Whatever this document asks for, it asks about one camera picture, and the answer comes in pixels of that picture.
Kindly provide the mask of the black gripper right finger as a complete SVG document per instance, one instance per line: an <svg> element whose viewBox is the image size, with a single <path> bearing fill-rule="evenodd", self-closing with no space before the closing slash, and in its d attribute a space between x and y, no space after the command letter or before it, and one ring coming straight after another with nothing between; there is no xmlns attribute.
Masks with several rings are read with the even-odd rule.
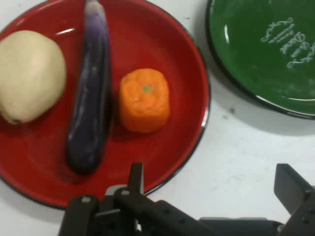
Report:
<svg viewBox="0 0 315 236"><path fill-rule="evenodd" d="M277 164L274 193L290 214L280 236L315 234L315 188L288 164Z"/></svg>

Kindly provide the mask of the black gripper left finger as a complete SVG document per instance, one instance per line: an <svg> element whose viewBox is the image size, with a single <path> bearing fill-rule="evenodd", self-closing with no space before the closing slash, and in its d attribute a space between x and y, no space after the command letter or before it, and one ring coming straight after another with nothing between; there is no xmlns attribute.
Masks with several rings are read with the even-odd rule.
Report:
<svg viewBox="0 0 315 236"><path fill-rule="evenodd" d="M66 207L60 236L213 236L209 227L165 201L143 195L144 165L133 163L127 185L102 200L74 197Z"/></svg>

